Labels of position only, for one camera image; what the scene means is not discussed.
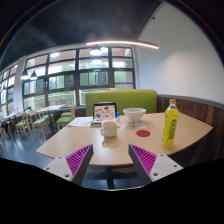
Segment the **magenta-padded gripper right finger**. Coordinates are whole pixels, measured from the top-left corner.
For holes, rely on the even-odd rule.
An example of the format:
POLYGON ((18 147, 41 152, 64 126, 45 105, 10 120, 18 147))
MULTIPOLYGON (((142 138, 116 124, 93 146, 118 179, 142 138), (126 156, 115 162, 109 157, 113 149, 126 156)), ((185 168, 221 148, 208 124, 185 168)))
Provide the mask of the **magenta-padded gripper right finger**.
POLYGON ((128 153, 142 183, 151 183, 182 169, 178 163, 165 154, 154 153, 130 144, 128 153))

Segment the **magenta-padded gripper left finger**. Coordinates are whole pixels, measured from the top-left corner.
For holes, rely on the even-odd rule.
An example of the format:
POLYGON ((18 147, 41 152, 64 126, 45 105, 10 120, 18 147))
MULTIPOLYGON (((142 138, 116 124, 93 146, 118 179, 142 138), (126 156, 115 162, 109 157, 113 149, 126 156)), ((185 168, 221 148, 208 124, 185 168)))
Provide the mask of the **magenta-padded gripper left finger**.
POLYGON ((68 156, 58 156, 44 170, 81 185, 93 154, 93 145, 90 144, 68 156))

